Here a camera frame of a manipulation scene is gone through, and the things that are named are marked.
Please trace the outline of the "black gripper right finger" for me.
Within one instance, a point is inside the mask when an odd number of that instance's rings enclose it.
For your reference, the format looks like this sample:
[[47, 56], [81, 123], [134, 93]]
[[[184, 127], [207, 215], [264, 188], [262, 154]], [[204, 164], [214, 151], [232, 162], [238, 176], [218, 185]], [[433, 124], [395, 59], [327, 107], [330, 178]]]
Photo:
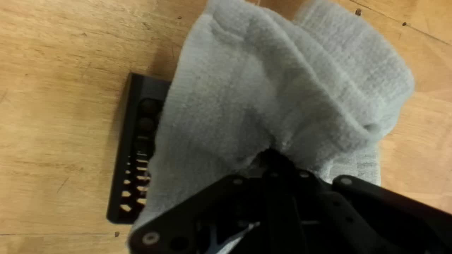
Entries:
[[321, 254], [452, 254], [452, 216], [351, 175], [326, 183], [280, 158], [307, 237]]

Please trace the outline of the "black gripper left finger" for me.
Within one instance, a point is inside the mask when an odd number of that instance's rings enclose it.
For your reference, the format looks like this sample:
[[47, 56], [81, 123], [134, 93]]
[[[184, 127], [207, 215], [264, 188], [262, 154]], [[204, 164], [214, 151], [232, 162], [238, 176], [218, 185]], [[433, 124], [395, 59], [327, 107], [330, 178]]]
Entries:
[[256, 157], [258, 178], [228, 175], [141, 226], [131, 254], [283, 254], [302, 250], [297, 212], [289, 185], [296, 168], [283, 155]]

